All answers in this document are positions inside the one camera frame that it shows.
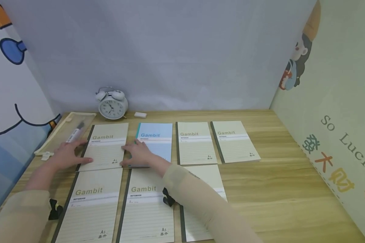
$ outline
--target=notebook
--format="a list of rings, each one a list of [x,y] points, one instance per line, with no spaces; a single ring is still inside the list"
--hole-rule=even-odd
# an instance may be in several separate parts
[[[167,161],[172,160],[172,123],[139,123],[136,138]]]
[[[128,123],[93,125],[83,157],[93,158],[89,164],[79,164],[78,171],[120,168],[126,144]]]
[[[222,178],[220,177],[217,164],[201,165],[201,166],[186,166],[184,167],[195,176],[209,184],[224,200],[226,192],[224,191]],[[181,219],[181,236],[183,242],[201,241],[213,239],[204,224],[198,220],[193,214],[184,210],[180,205]]]
[[[130,170],[116,243],[174,242],[173,208],[163,202],[163,189],[152,169]]]
[[[222,163],[261,159],[241,121],[213,121],[211,127]]]
[[[176,123],[177,163],[217,164],[208,123]]]
[[[52,243],[111,243],[122,168],[78,172]]]

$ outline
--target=sleeve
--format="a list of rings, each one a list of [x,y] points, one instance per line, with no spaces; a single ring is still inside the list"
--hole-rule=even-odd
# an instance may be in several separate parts
[[[26,190],[8,199],[0,212],[0,243],[38,243],[50,213],[50,194]]]
[[[169,195],[204,223],[216,243],[262,243],[241,215],[183,167],[171,165],[163,181]]]

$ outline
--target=pen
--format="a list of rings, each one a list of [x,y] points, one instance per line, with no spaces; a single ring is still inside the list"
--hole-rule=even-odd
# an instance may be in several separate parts
[[[77,128],[73,131],[73,133],[70,135],[70,137],[68,138],[68,140],[66,141],[67,143],[71,143],[75,140],[78,139],[78,136],[80,136],[81,134],[81,128],[83,128],[84,126],[84,122],[80,122],[80,124],[77,126]]]

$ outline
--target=binder clip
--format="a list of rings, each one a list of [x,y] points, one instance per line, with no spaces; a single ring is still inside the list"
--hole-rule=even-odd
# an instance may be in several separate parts
[[[15,65],[22,64],[24,60],[24,52],[27,50],[23,41],[16,41],[11,38],[1,39],[0,49],[8,61]]]
[[[59,219],[59,216],[61,215],[63,211],[63,207],[58,204],[57,200],[50,198],[50,214],[49,214],[49,220],[56,220]]]
[[[171,196],[169,196],[168,190],[164,187],[162,190],[162,193],[164,194],[164,203],[168,205],[169,207],[172,207],[173,204],[176,202]]]

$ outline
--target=black binder clip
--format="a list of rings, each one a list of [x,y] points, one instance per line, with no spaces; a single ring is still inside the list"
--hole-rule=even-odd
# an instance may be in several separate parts
[[[50,198],[50,214],[49,214],[49,220],[56,220],[59,219],[59,216],[61,215],[63,211],[63,207],[58,204],[57,200]]]
[[[164,203],[168,205],[169,207],[172,207],[173,204],[176,202],[171,196],[169,196],[168,190],[164,187],[162,190],[162,193],[164,194]]]

